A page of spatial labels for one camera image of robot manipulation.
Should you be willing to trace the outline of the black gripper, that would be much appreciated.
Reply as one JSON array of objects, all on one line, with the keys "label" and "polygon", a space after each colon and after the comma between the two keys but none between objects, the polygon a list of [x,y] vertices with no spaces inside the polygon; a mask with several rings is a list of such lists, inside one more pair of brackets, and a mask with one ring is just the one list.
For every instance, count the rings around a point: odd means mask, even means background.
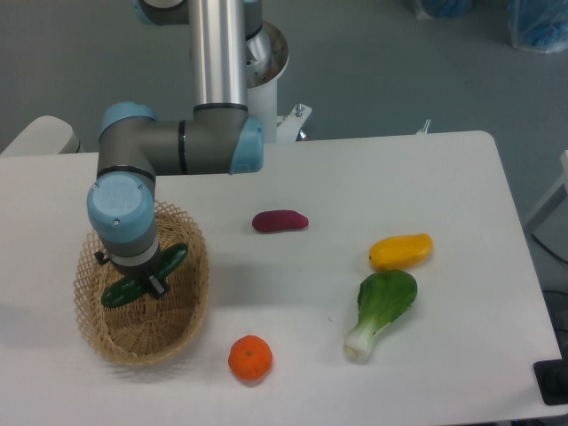
[{"label": "black gripper", "polygon": [[155,275],[161,259],[159,246],[116,246],[111,250],[97,251],[94,258],[100,265],[111,264],[123,276],[143,279],[153,297],[163,297],[170,291],[167,281]]}]

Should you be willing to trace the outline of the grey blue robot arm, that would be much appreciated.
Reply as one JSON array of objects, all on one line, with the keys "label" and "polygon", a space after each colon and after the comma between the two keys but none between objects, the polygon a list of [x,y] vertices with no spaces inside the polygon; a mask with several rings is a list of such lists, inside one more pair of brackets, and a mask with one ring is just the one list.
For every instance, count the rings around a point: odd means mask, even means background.
[{"label": "grey blue robot arm", "polygon": [[159,176],[249,173],[264,162],[263,125],[248,109],[249,47],[264,35],[261,3],[137,1],[134,8],[147,24],[190,28],[195,105],[189,121],[161,122],[133,102],[104,114],[87,212],[103,244],[98,261],[121,274],[101,298],[107,308],[164,296],[187,255],[184,244],[160,246]]}]

